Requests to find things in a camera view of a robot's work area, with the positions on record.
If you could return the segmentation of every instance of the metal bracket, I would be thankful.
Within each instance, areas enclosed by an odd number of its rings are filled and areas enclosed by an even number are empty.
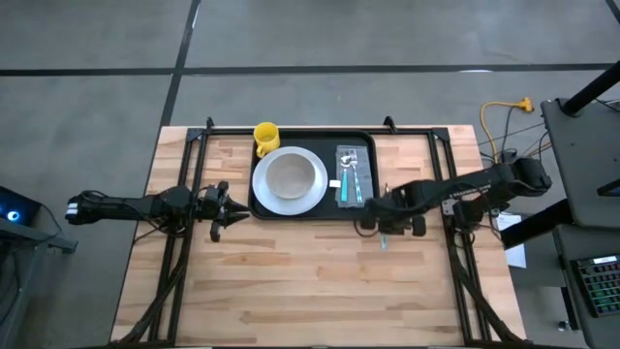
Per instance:
[[[204,130],[204,133],[208,136],[210,136],[213,133],[213,126],[215,126],[215,123],[213,122],[213,119],[211,118],[211,116],[209,116],[206,119],[206,129]]]
[[[436,127],[432,129],[433,134],[435,134],[436,139],[440,139],[446,143],[450,142],[450,132],[445,127]]]
[[[189,130],[187,130],[187,134],[185,136],[185,141],[186,142],[193,142],[195,140],[199,140],[201,138],[203,132],[204,132],[204,129],[200,129],[200,128],[189,129]]]
[[[386,118],[384,119],[384,126],[389,127],[389,131],[393,135],[398,133],[398,128],[396,128],[396,125],[394,124],[394,120],[391,118],[391,116],[386,116]]]
[[[445,215],[454,215],[454,204],[456,204],[456,199],[442,201],[442,212]]]

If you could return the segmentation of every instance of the white plate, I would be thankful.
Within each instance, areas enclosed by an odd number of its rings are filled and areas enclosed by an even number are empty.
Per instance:
[[[269,164],[284,154],[301,155],[308,159],[314,167],[314,184],[301,198],[282,199],[273,194],[267,186],[267,169]],[[323,161],[312,151],[298,146],[285,146],[271,151],[259,162],[252,175],[252,189],[259,203],[268,210],[282,215],[301,214],[316,206],[326,194],[327,182],[327,169]]]

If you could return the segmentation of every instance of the utensil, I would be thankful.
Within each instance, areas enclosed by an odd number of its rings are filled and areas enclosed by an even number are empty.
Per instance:
[[[315,179],[308,192],[296,199],[283,199],[275,195],[267,184],[267,171],[269,165],[285,154],[298,154],[308,159],[314,168]],[[297,146],[284,146],[268,153],[252,173],[252,191],[256,199],[276,214],[297,215],[304,213],[316,206],[326,194],[327,169],[323,161],[312,151]]]
[[[351,166],[353,167],[353,176],[356,181],[356,198],[357,202],[361,203],[361,189],[359,188],[359,180],[357,179],[357,153],[355,149],[352,149],[351,152]]]
[[[340,183],[340,201],[347,202],[347,192],[349,191],[349,183],[347,180],[347,168],[351,166],[351,155],[346,154],[340,157],[340,165],[344,169],[342,171],[342,183]]]
[[[267,168],[267,185],[282,199],[304,196],[315,179],[314,166],[303,155],[289,153],[273,160]]]
[[[262,122],[254,129],[256,156],[264,158],[266,154],[280,147],[278,126],[271,122]]]

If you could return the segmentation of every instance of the yellow cable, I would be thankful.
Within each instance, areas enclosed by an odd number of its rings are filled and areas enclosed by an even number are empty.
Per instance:
[[[498,163],[499,162],[499,154],[497,153],[497,148],[495,146],[495,141],[493,141],[493,137],[491,136],[491,132],[486,127],[486,121],[484,120],[484,109],[486,107],[488,107],[488,106],[505,106],[505,107],[519,107],[519,108],[522,108],[522,105],[521,105],[521,103],[508,103],[508,102],[497,102],[497,101],[494,101],[494,102],[486,102],[480,108],[480,124],[482,125],[482,129],[484,129],[484,133],[488,137],[488,140],[491,142],[491,149],[493,150],[493,152],[491,154],[493,154],[493,159],[495,159],[495,162]]]

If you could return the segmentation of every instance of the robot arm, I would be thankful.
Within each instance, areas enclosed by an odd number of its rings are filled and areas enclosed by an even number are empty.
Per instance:
[[[229,184],[209,185],[198,198],[185,186],[175,186],[142,198],[113,198],[97,191],[83,191],[71,198],[65,219],[70,224],[92,224],[101,219],[156,221],[169,232],[179,232],[190,219],[212,220],[211,240],[220,240],[219,228],[228,227],[249,216],[248,207],[227,194]]]
[[[454,216],[461,229],[479,223],[484,212],[493,208],[506,209],[507,202],[517,196],[538,197],[551,187],[551,178],[535,159],[522,158],[512,164],[496,164],[489,169],[456,178],[415,180],[386,193],[382,198],[366,201],[362,229],[375,229],[388,235],[403,235],[413,228],[415,236],[423,236],[423,214],[442,206]],[[466,195],[480,193],[473,201],[461,201]]]

